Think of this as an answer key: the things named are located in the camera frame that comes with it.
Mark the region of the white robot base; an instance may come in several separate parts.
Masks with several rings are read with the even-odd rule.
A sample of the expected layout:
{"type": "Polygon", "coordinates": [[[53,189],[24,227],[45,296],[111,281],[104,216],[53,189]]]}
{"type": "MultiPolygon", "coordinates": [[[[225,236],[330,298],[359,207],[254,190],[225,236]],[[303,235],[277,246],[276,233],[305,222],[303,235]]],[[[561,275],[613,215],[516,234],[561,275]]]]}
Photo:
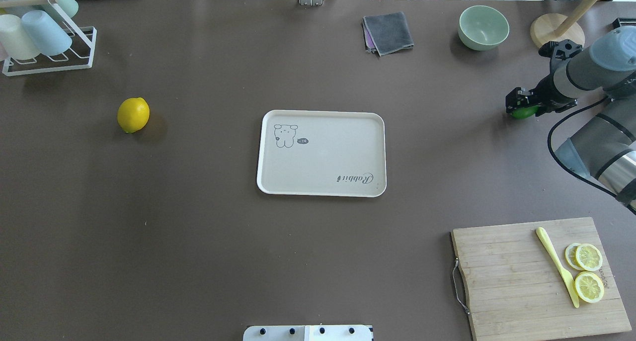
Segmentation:
{"type": "Polygon", "coordinates": [[[252,326],[243,341],[373,341],[368,325],[276,325],[252,326]]]}

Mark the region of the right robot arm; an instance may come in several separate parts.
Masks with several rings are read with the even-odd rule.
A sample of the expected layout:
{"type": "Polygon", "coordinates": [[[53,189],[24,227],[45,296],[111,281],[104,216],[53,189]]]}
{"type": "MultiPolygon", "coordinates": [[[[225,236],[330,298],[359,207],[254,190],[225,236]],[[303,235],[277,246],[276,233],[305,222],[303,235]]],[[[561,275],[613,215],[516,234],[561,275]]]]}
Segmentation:
{"type": "Polygon", "coordinates": [[[606,192],[635,211],[636,29],[624,25],[582,47],[572,40],[545,43],[539,54],[550,59],[550,73],[527,90],[506,95],[506,112],[516,119],[568,111],[581,97],[600,89],[599,110],[559,148],[547,139],[552,158],[573,176],[606,192]]]}

